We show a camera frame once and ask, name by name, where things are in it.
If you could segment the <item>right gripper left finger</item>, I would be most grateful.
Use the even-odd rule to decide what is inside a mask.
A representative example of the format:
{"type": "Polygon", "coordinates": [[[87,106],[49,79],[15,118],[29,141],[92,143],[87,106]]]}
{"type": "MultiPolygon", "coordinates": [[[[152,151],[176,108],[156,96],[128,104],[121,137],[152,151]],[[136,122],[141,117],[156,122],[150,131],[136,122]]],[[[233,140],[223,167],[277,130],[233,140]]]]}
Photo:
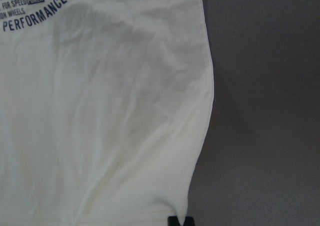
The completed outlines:
{"type": "Polygon", "coordinates": [[[170,215],[167,217],[167,225],[168,226],[180,226],[180,211],[178,209],[174,209],[170,215]]]}

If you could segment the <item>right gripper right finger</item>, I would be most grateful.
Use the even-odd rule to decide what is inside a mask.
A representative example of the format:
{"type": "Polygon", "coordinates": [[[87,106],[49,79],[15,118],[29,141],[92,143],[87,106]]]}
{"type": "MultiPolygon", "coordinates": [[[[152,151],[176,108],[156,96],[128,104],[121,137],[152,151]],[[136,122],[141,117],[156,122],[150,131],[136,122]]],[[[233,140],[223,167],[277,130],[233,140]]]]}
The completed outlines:
{"type": "Polygon", "coordinates": [[[192,216],[186,216],[182,226],[195,226],[195,220],[192,216]]]}

